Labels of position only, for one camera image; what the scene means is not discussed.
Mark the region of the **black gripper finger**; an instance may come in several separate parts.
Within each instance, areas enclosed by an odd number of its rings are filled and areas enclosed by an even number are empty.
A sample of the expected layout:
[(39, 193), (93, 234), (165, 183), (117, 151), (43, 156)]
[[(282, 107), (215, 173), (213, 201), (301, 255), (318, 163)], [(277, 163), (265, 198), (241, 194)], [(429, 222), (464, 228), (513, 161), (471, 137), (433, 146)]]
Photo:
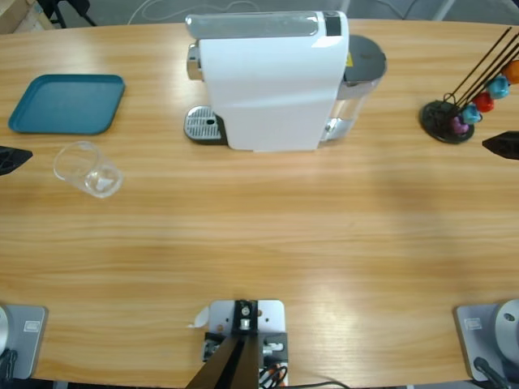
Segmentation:
[(0, 147), (0, 174), (7, 175), (22, 166), (32, 158), (32, 152), (28, 150)]
[(519, 159), (519, 132), (505, 131), (485, 139), (482, 145), (490, 152), (505, 159)]

